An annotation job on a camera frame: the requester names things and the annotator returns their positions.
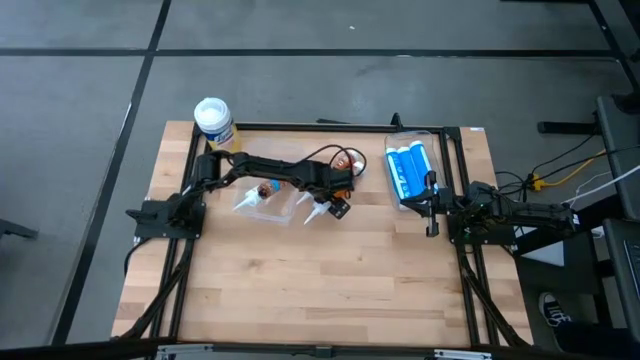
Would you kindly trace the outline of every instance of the wire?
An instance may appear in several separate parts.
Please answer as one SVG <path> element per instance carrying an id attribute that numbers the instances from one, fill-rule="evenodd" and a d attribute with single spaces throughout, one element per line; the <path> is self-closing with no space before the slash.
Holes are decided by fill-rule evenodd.
<path id="1" fill-rule="evenodd" d="M 596 155 L 601 155 L 604 154 L 606 152 L 606 150 L 602 150 L 599 153 L 597 153 Z M 553 187 L 553 186 L 559 186 L 564 184 L 565 182 L 567 182 L 569 179 L 571 179 L 572 177 L 574 177 L 577 173 L 579 173 L 582 169 L 586 168 L 587 166 L 589 166 L 589 164 L 591 164 L 592 162 L 594 162 L 596 159 L 589 159 L 587 160 L 584 164 L 580 165 L 580 167 L 578 167 L 577 169 L 573 170 L 571 172 L 571 174 L 565 176 L 562 180 L 556 181 L 554 183 L 544 183 L 543 187 Z"/>
<path id="2" fill-rule="evenodd" d="M 638 145 L 634 145 L 634 146 L 628 146 L 628 147 L 624 147 L 624 148 L 620 148 L 620 149 L 616 149 L 616 150 L 612 150 L 612 151 L 606 151 L 606 152 L 604 152 L 604 153 L 601 153 L 601 154 L 598 154 L 598 155 L 594 155 L 594 156 L 589 156 L 588 158 L 584 158 L 584 159 L 582 159 L 582 160 L 574 161 L 574 162 L 572 162 L 571 164 L 568 164 L 568 165 L 565 165 L 565 166 L 563 166 L 563 167 L 561 167 L 561 168 L 559 168 L 559 169 L 556 169 L 556 170 L 554 170 L 554 171 L 552 171 L 552 172 L 548 173 L 547 175 L 544 175 L 544 176 L 539 177 L 537 180 L 546 179 L 546 178 L 548 178 L 549 176 L 551 176 L 551 175 L 553 175 L 553 174 L 557 174 L 557 173 L 559 173 L 560 171 L 562 171 L 562 170 L 564 170 L 564 169 L 570 168 L 570 167 L 572 167 L 572 166 L 574 166 L 574 165 L 577 165 L 577 164 L 583 163 L 583 162 L 588 161 L 588 160 L 591 160 L 591 159 L 599 158 L 599 157 L 601 157 L 601 156 L 605 156 L 605 155 L 612 155 L 612 154 L 615 154 L 615 153 L 618 153 L 618 152 L 621 152 L 621 151 L 626 151 L 626 150 L 636 149 L 636 148 L 638 148 L 638 147 L 640 147 L 640 144 L 638 144 Z"/>
<path id="3" fill-rule="evenodd" d="M 578 199 L 583 198 L 583 197 L 585 197 L 585 196 L 591 195 L 591 194 L 593 194 L 593 193 L 595 193 L 595 192 L 598 192 L 598 191 L 600 191 L 600 190 L 602 190 L 602 189 L 606 188 L 607 186 L 609 186 L 609 185 L 611 185 L 611 184 L 615 184 L 616 182 L 618 182 L 618 181 L 620 181 L 620 180 L 622 180 L 622 179 L 626 178 L 627 176 L 629 176 L 629 175 L 633 174 L 633 173 L 634 173 L 634 172 L 636 172 L 638 169 L 640 169 L 640 165 L 638 165 L 638 166 L 634 167 L 633 169 L 631 169 L 631 170 L 627 171 L 626 173 L 624 173 L 624 174 L 622 174 L 622 175 L 618 176 L 617 178 L 615 178 L 615 179 L 613 179 L 613 180 L 609 181 L 609 182 L 608 182 L 608 183 L 606 183 L 606 184 L 600 185 L 600 186 L 598 186 L 597 188 L 595 188 L 595 189 L 593 189 L 593 190 L 590 190 L 590 191 L 587 191 L 586 193 L 584 193 L 584 194 L 582 194 L 582 195 L 574 196 L 574 197 L 572 197 L 571 199 L 567 199 L 567 200 L 563 201 L 562 203 L 564 204 L 564 203 L 567 203 L 567 202 L 569 202 L 569 201 L 575 201 L 575 200 L 578 200 Z"/>
<path id="4" fill-rule="evenodd" d="M 124 258 L 124 276 L 127 276 L 127 272 L 129 271 L 129 259 L 131 258 L 131 255 L 133 255 L 133 253 L 138 250 L 138 248 L 142 245 L 144 245 L 147 241 L 149 241 L 149 238 L 142 238 L 140 239 L 140 242 L 138 242 L 134 247 L 131 248 L 131 250 L 129 250 L 129 252 L 127 253 L 127 256 L 125 256 Z"/>
<path id="5" fill-rule="evenodd" d="M 516 191 L 518 193 L 518 201 L 520 201 L 522 193 L 524 193 L 525 202 L 526 202 L 527 190 L 526 190 L 526 187 L 523 186 L 525 181 L 518 174 L 512 173 L 511 171 L 496 171 L 495 174 L 496 175 L 502 175 L 502 174 L 511 175 L 511 176 L 515 177 L 516 179 L 520 180 L 520 182 L 512 182 L 512 183 L 509 183 L 507 185 L 504 185 L 504 186 L 498 188 L 498 193 L 500 193 L 500 189 L 503 189 L 503 188 L 506 188 L 506 187 L 509 187 L 509 186 L 512 186 L 512 185 L 520 184 L 519 185 L 520 189 L 518 189 L 518 191 Z"/>
<path id="6" fill-rule="evenodd" d="M 576 189 L 576 196 L 578 196 L 578 194 L 580 193 L 580 189 L 582 189 L 583 186 L 589 184 L 590 182 L 592 182 L 593 180 L 599 178 L 600 176 L 604 176 L 604 175 L 607 175 L 607 174 L 611 174 L 611 171 L 607 171 L 607 172 L 603 172 L 602 174 L 598 174 L 598 175 L 592 177 L 591 179 L 587 180 L 586 182 L 584 182 L 582 185 L 578 186 L 578 188 Z M 571 201 L 571 204 L 569 204 L 569 208 L 573 207 L 573 204 L 576 203 L 576 200 Z"/>
<path id="7" fill-rule="evenodd" d="M 531 174 L 533 174 L 533 173 L 534 173 L 534 172 L 535 172 L 539 167 L 544 166 L 544 165 L 547 165 L 547 164 L 550 164 L 550 163 L 552 163 L 552 162 L 554 162 L 554 161 L 556 161 L 556 160 L 560 159 L 561 157 L 563 157 L 563 156 L 565 156 L 565 155 L 569 154 L 570 152 L 577 150 L 577 149 L 578 149 L 578 148 L 580 148 L 582 145 L 586 144 L 589 140 L 591 140 L 591 138 L 593 138 L 593 137 L 595 136 L 595 134 L 596 134 L 596 127 L 594 126 L 594 128 L 593 128 L 593 133 L 592 133 L 591 135 L 589 135 L 586 139 L 582 140 L 582 142 L 581 142 L 580 144 L 578 144 L 578 145 L 576 145 L 576 146 L 572 147 L 571 149 L 569 149 L 569 150 L 567 150 L 567 151 L 563 152 L 562 154 L 560 154 L 560 155 L 558 155 L 558 156 L 554 157 L 553 159 L 551 159 L 551 160 L 549 160 L 549 161 L 547 161 L 547 162 L 543 162 L 542 164 L 536 165 L 536 166 L 533 168 L 533 170 L 531 170 Z"/>
<path id="8" fill-rule="evenodd" d="M 521 183 L 524 182 L 524 180 L 522 180 L 522 178 L 520 176 L 518 176 L 518 174 L 512 173 L 511 171 L 496 171 L 495 174 L 496 175 L 502 175 L 502 174 L 511 175 L 511 176 L 515 177 L 516 179 L 520 180 Z"/>

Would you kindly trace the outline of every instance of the glue bottle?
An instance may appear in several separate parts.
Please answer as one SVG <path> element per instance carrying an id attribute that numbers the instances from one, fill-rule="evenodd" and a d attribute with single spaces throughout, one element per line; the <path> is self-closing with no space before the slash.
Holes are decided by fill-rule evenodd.
<path id="1" fill-rule="evenodd" d="M 273 194 L 277 193 L 285 186 L 287 183 L 284 181 L 278 180 L 268 180 L 263 182 L 262 184 L 254 187 L 253 189 L 247 191 L 244 194 L 244 200 L 242 200 L 233 210 L 237 210 L 243 206 L 256 206 L 263 201 L 267 200 Z"/>
<path id="2" fill-rule="evenodd" d="M 349 153 L 349 156 L 347 157 L 347 155 L 345 155 L 344 153 L 340 153 L 340 155 L 338 155 L 334 160 L 332 167 L 337 170 L 344 170 L 349 167 L 349 164 L 351 164 L 354 175 L 357 175 L 357 176 L 362 175 L 361 172 L 364 167 L 364 164 L 357 160 L 358 154 L 355 151 L 351 151 L 351 150 L 347 150 L 347 152 Z M 335 194 L 335 196 L 345 198 L 347 197 L 347 191 L 346 190 L 339 191 Z M 302 202 L 304 202 L 309 198 L 313 198 L 313 195 L 309 193 L 305 193 L 300 198 L 300 200 L 298 200 L 296 205 L 301 204 Z M 321 204 L 314 201 L 312 206 L 313 206 L 313 210 L 311 211 L 311 214 L 309 215 L 309 217 L 304 221 L 304 225 L 309 223 L 316 216 L 324 215 L 324 213 L 326 213 L 327 210 L 329 210 L 329 208 L 331 207 L 331 202 L 326 201 Z"/>

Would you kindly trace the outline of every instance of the white cap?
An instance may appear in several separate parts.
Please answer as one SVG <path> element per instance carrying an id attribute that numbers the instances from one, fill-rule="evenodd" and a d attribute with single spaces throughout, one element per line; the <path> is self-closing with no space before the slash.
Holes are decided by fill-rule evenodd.
<path id="1" fill-rule="evenodd" d="M 247 193 L 245 194 L 244 200 L 242 200 L 240 202 L 240 204 L 236 205 L 236 207 L 234 207 L 233 210 L 234 211 L 238 210 L 239 208 L 241 208 L 243 206 L 247 206 L 247 205 L 248 206 L 256 206 L 261 201 L 262 201 L 262 198 L 258 194 L 258 189 L 257 188 L 253 188 L 253 189 L 247 191 Z"/>
<path id="2" fill-rule="evenodd" d="M 331 207 L 331 202 L 330 201 L 327 201 L 327 202 L 322 203 L 322 204 L 314 202 L 313 203 L 313 211 L 311 212 L 311 215 L 309 215 L 307 220 L 304 221 L 304 224 L 307 225 L 307 223 L 309 223 L 309 221 L 311 221 L 314 217 L 316 217 L 318 215 L 323 215 L 324 213 L 327 212 L 327 210 L 329 210 L 330 207 Z"/>
<path id="3" fill-rule="evenodd" d="M 304 195 L 302 195 L 302 197 L 300 198 L 300 200 L 296 202 L 296 205 L 300 205 L 303 202 L 307 201 L 307 199 L 311 199 L 311 198 L 313 198 L 313 195 L 311 195 L 311 193 L 305 192 Z"/>
<path id="4" fill-rule="evenodd" d="M 193 110 L 193 116 L 202 131 L 215 132 L 226 127 L 231 121 L 231 112 L 224 101 L 205 98 Z"/>

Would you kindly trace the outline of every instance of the wooden tabletop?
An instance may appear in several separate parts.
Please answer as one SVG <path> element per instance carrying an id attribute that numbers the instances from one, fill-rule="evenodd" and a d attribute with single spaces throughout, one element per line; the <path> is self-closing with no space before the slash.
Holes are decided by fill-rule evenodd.
<path id="1" fill-rule="evenodd" d="M 192 127 L 192 122 L 167 122 L 149 189 L 152 199 L 166 199 L 178 191 Z M 461 132 L 469 178 L 495 185 L 484 130 Z M 306 226 L 302 223 L 310 203 L 301 205 L 290 224 L 282 226 L 234 213 L 235 185 L 207 194 L 206 222 L 193 254 L 180 340 L 469 345 L 460 274 L 446 220 L 439 220 L 438 237 L 427 238 L 424 219 L 391 206 L 383 169 L 384 134 L 242 131 L 240 135 L 245 147 L 266 139 L 301 149 L 300 158 L 329 143 L 355 147 L 367 156 L 367 171 L 351 195 L 351 211 L 342 220 L 326 215 Z M 437 149 L 438 139 L 433 138 Z M 452 145 L 450 155 L 456 164 Z M 453 168 L 458 190 L 460 179 L 457 167 Z M 131 258 L 114 335 L 128 330 L 157 293 L 167 243 L 151 240 Z M 498 246 L 483 250 L 494 302 L 520 336 L 531 342 L 512 258 Z M 482 307 L 475 300 L 481 339 L 487 342 Z M 170 298 L 161 334 L 168 332 L 172 304 Z"/>

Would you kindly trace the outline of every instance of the yellow cable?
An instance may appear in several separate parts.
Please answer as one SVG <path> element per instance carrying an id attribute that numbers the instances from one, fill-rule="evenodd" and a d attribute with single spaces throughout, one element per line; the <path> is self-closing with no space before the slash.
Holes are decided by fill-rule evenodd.
<path id="1" fill-rule="evenodd" d="M 602 150 L 600 152 L 598 152 L 596 155 L 601 155 L 604 154 L 606 150 Z M 556 181 L 554 183 L 548 183 L 545 182 L 544 180 L 536 180 L 537 175 L 534 176 L 534 189 L 536 191 L 540 191 L 542 190 L 542 188 L 544 187 L 553 187 L 553 186 L 559 186 L 564 184 L 565 182 L 567 182 L 569 179 L 571 179 L 572 177 L 574 177 L 577 173 L 579 173 L 580 171 L 582 171 L 582 169 L 584 169 L 585 167 L 589 166 L 589 164 L 591 164 L 595 159 L 590 159 L 588 161 L 585 161 L 584 164 L 580 165 L 577 169 L 573 170 L 571 172 L 571 174 L 567 175 L 564 179 Z"/>

